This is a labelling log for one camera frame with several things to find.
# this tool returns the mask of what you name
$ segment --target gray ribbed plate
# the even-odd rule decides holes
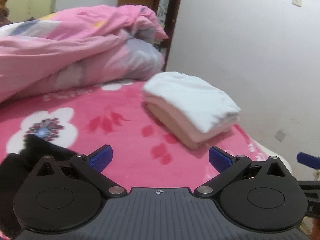
[[[16,240],[295,240],[309,239],[298,229],[277,234],[246,231],[228,221],[210,199],[187,188],[133,188],[109,200],[82,228],[59,235],[23,231]]]

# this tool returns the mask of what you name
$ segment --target blue gripper pad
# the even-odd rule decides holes
[[[320,158],[318,158],[318,157],[314,157],[314,156],[306,154],[306,153],[299,153],[297,155],[297,161],[298,161],[298,163],[301,163],[301,164],[308,166],[310,168],[313,168],[315,170],[320,169]]]
[[[87,163],[98,172],[102,172],[111,163],[112,147],[105,145],[87,156]]]
[[[233,156],[222,151],[221,149],[218,151],[214,147],[211,147],[209,150],[209,162],[220,173],[225,171],[233,164],[230,157],[233,158]]]

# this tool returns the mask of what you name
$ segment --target white cloth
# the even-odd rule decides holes
[[[225,92],[201,78],[178,72],[156,74],[142,90],[147,102],[156,103],[155,98],[159,98],[159,101],[174,106],[201,133],[208,133],[230,119],[237,119],[241,111]]]

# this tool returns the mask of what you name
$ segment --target wall switch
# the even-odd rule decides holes
[[[292,4],[301,7],[302,0],[292,0]]]
[[[287,135],[287,134],[286,134],[284,131],[278,130],[278,131],[276,132],[275,138],[276,138],[279,142],[282,142],[286,135]]]

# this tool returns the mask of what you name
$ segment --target pink blanket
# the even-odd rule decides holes
[[[8,102],[0,109],[0,160],[23,148],[33,133],[80,154],[104,144],[114,157],[103,171],[110,179],[131,187],[190,187],[192,190],[218,172],[208,160],[209,146],[186,149],[144,108],[143,82],[116,82],[101,87],[65,90]],[[232,155],[265,160],[250,137],[234,125],[211,141]]]
[[[167,38],[143,6],[75,8],[42,21],[0,28],[0,102],[122,78],[147,80],[163,57],[151,44]]]

